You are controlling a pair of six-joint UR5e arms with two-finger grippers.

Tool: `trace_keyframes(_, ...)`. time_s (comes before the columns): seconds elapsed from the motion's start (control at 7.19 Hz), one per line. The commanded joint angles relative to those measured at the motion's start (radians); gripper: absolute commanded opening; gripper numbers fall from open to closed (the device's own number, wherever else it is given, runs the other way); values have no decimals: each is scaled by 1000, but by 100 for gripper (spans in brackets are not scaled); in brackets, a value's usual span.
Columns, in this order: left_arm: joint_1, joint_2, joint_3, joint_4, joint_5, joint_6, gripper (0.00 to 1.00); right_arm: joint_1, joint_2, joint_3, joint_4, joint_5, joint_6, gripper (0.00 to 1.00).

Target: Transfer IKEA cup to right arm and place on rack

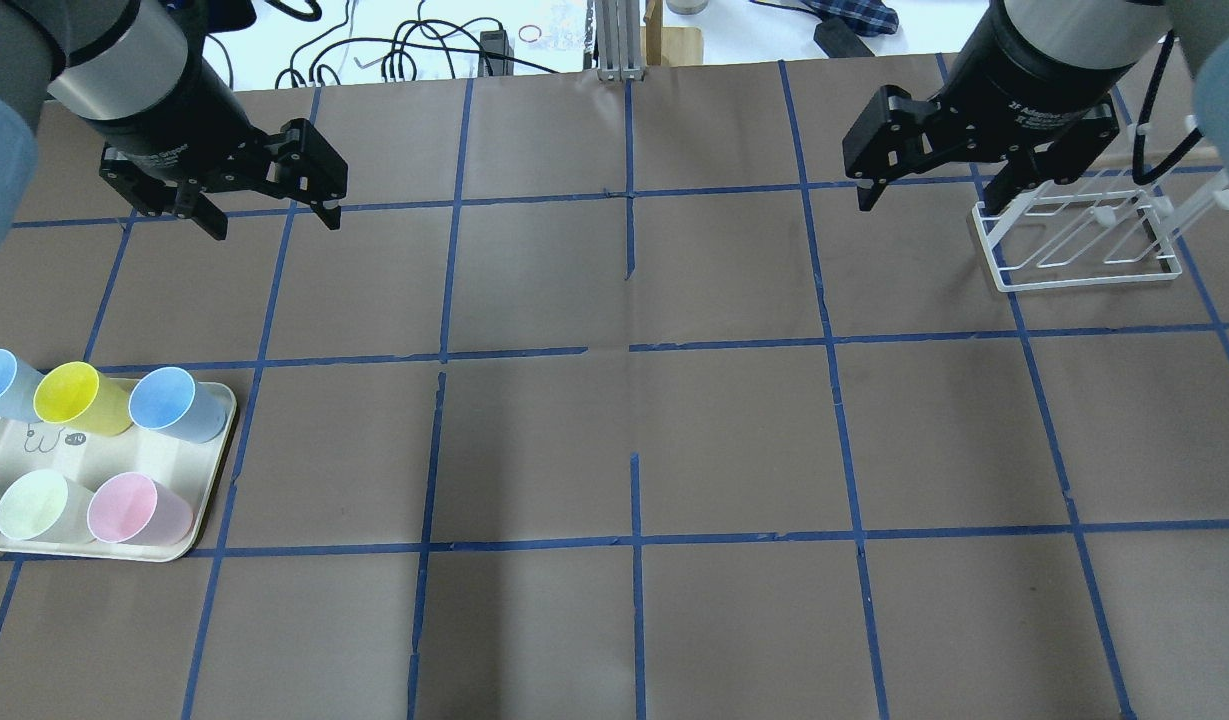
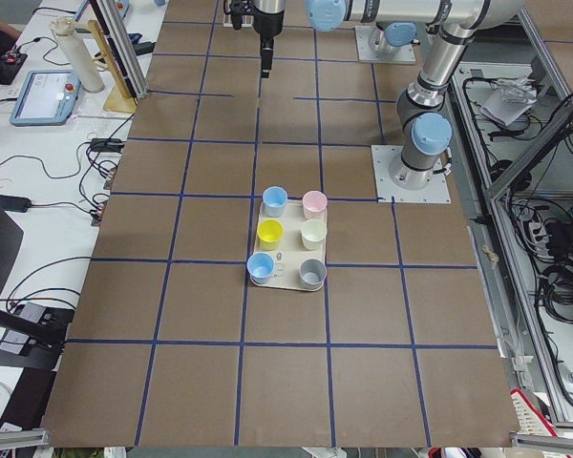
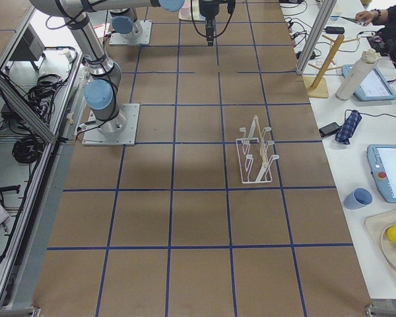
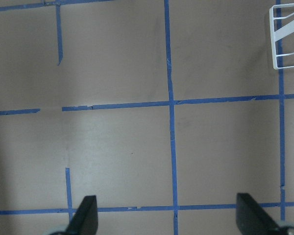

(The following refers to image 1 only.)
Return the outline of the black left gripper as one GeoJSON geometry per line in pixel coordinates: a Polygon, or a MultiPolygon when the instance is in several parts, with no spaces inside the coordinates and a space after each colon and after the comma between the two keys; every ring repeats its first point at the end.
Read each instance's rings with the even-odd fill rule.
{"type": "Polygon", "coordinates": [[[104,141],[100,177],[138,214],[190,220],[225,241],[229,220],[206,193],[249,190],[297,202],[339,231],[349,165],[311,120],[291,119],[268,136],[199,53],[186,54],[175,85],[154,90],[157,100],[116,109],[76,104],[104,141]]]}

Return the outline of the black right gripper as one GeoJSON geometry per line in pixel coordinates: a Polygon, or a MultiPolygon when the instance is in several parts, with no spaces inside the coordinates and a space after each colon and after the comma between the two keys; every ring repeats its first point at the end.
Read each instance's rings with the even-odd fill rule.
{"type": "Polygon", "coordinates": [[[1024,190],[1070,184],[1120,135],[1106,111],[1122,68],[1077,68],[1043,54],[1007,9],[986,9],[932,100],[882,86],[842,140],[857,205],[871,211],[893,181],[952,161],[1004,168],[984,187],[984,208],[1007,208],[1024,190]]]}

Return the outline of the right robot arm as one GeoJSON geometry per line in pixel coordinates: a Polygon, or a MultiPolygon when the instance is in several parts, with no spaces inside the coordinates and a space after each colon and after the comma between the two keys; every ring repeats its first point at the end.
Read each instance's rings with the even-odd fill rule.
{"type": "Polygon", "coordinates": [[[885,85],[842,143],[869,211],[893,181],[998,163],[984,208],[1082,177],[1118,135],[1111,92],[1163,38],[1193,76],[1196,127],[1229,178],[1229,1],[993,1],[929,100],[885,85]]]}

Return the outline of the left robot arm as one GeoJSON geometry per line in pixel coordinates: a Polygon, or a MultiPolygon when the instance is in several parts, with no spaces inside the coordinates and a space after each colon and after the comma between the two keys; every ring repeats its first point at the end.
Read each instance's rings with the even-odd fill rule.
{"type": "Polygon", "coordinates": [[[103,140],[100,176],[143,217],[227,233],[216,193],[308,206],[340,227],[349,167],[306,118],[249,123],[204,59],[211,33],[249,28],[249,1],[0,1],[0,247],[38,163],[48,100],[103,140]]]}

